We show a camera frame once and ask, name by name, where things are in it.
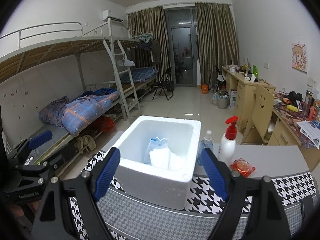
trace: water bottle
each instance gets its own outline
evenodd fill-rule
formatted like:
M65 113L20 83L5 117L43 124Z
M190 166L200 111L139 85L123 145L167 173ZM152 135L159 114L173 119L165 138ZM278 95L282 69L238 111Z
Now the water bottle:
M209 148L213 152L212 132L209 130L207 131L204 139L199 144L198 155L197 155L197 162L199 166L202 166L201 152L205 148Z

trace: wall outlet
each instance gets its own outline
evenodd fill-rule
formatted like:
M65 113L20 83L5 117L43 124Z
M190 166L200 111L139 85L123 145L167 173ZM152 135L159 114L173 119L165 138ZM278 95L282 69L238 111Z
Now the wall outlet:
M313 78L312 77L308 77L307 86L308 87L312 87L312 84L313 84Z
M312 88L318 89L318 82L317 82L317 81L313 80L313 82L312 82Z

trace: upper bunk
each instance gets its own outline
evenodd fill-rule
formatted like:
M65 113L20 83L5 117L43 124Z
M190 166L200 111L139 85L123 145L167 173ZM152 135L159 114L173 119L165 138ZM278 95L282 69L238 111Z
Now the upper bunk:
M57 31L51 31L51 32L42 32L42 33L37 33L34 35L21 38L21 31L23 30L36 28L40 26L57 25L57 24L63 24L63 23L52 23L52 24L32 26L32 27L24 28L22 30L18 30L12 33L8 33L0 37L0 39L2 39L14 33L19 33L19 40L18 40L19 49L11 53L8 53L7 55L0 58L0 83L2 83L8 78L11 78L12 76L24 70L27 70L29 68L32 68L44 62L74 55L77 53L105 50L105 46L103 44L104 40L107 42L108 46L110 46L111 42L113 42L114 49L119 49L119 45L117 43L118 40L121 42L121 45L124 49L135 47L138 45L141 39L141 34L143 34L143 33L139 33L137 31L132 31L128 29L130 38L114 37L112 36L112 31L111 31L111 20L109 20L108 22L103 23L102 25L91 30L91 32L100 28L101 34L102 34L102 26L108 24L109 33L111 33L110 36L102 36L102 35L88 36L89 32L83 34L82 25L81 23L78 23L81 25L81 29L67 29L67 30L57 30ZM43 41L43 42L35 43L32 45L20 48L20 43L21 43L21 40L23 39L27 39L30 37L47 34L47 33L54 33L54 32L57 33L57 32L64 32L64 31L81 31L82 33L81 33L81 36L77 36L77 37L48 40L48 41Z

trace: metal screw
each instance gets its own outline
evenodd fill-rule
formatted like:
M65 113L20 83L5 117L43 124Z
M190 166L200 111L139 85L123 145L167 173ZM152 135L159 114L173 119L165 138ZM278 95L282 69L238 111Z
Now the metal screw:
M58 177L52 177L52 178L50 179L51 183L57 183L58 180L59 180Z
M90 176L90 171L84 171L84 172L82 172L81 176L84 177L84 178L89 177L89 176Z
M240 173L237 171L231 171L231 176L234 178L239 178L240 177Z
M269 176L264 176L263 177L264 182L269 183L271 182L271 178Z

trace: air conditioner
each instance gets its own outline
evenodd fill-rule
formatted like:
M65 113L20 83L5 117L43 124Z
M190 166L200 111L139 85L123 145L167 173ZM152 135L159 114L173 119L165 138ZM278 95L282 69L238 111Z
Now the air conditioner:
M108 19L111 18L112 20L115 20L117 22L123 22L122 17L117 13L116 10L105 10L102 12L102 20L104 22L107 22Z

